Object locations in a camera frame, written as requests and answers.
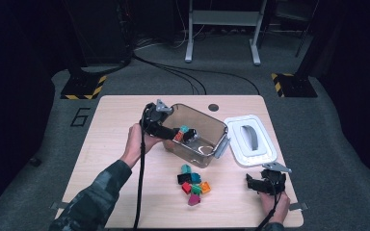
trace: clear plastic container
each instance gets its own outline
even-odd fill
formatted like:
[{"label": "clear plastic container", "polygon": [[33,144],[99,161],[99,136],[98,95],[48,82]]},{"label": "clear plastic container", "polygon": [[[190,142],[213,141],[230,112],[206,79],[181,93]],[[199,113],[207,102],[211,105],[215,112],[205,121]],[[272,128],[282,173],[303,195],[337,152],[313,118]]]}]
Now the clear plastic container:
[{"label": "clear plastic container", "polygon": [[163,126],[173,129],[186,125],[195,129],[199,138],[187,144],[166,140],[163,142],[164,147],[185,161],[202,168],[207,167],[212,158],[220,158],[229,145],[226,124],[183,104],[174,104],[172,107],[173,114],[164,121]]}]

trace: white lid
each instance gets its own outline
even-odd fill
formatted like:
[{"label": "white lid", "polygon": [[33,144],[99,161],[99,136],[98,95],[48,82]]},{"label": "white lid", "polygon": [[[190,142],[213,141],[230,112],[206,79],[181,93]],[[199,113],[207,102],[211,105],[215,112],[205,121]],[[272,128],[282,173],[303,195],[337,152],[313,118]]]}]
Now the white lid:
[{"label": "white lid", "polygon": [[230,147],[240,165],[253,167],[273,162],[278,157],[263,123],[256,115],[229,117],[225,119],[225,124]]}]

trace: human hand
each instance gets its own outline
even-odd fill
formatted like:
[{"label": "human hand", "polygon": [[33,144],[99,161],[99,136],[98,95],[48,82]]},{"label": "human hand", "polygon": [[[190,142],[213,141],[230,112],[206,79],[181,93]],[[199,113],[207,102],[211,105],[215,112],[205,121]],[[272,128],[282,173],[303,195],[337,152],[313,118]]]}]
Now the human hand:
[{"label": "human hand", "polygon": [[[141,126],[135,123],[130,127],[128,132],[127,144],[125,145],[124,154],[119,158],[126,162],[131,168],[141,157]],[[160,138],[144,135],[145,153],[147,153],[156,143],[163,141]]]},{"label": "human hand", "polygon": [[[267,215],[275,206],[275,196],[266,194],[264,192],[259,192],[259,195],[262,202],[263,210]],[[269,223],[276,222],[283,224],[284,220],[286,219],[288,208],[290,207],[290,198],[288,197],[286,192],[281,192],[281,194],[278,194],[277,199],[279,196],[280,200],[278,201],[276,211],[270,218]]]}]

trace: wooden table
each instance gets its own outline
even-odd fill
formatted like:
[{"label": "wooden table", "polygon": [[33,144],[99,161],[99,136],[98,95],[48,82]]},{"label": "wooden table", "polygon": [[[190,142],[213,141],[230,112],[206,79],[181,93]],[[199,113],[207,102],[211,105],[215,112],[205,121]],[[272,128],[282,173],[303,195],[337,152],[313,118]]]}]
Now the wooden table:
[{"label": "wooden table", "polygon": [[[278,140],[269,118],[265,102],[256,95],[110,95],[103,96],[95,111],[92,124],[63,202],[69,202],[86,188],[95,176],[117,160],[123,153],[128,129],[140,120],[147,103],[161,99],[167,106],[182,103],[202,113],[224,121],[227,117],[256,115],[263,122],[278,153],[277,161],[285,165]],[[219,110],[208,110],[217,104]],[[263,167],[240,167],[229,147],[220,159],[213,159],[206,168],[190,165],[192,172],[207,181],[211,192],[201,195],[201,202],[188,205],[189,195],[177,184],[177,175],[186,161],[156,144],[145,156],[142,211],[139,228],[250,228],[257,227],[265,218],[259,195],[247,187],[246,173],[261,179]],[[114,212],[106,227],[132,228],[137,204],[140,163],[120,192]],[[290,177],[287,174],[286,192],[291,202],[297,202]],[[303,225],[302,212],[290,211],[284,225]]]}]

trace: pink block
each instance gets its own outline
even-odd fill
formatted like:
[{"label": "pink block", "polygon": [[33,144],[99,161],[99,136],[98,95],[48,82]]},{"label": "pink block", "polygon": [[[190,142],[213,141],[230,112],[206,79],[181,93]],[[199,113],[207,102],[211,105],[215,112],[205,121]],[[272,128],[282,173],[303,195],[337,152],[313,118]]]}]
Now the pink block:
[{"label": "pink block", "polygon": [[189,200],[188,200],[188,204],[191,206],[194,206],[199,203],[200,203],[200,197],[197,194],[191,194],[191,197],[189,197]]}]

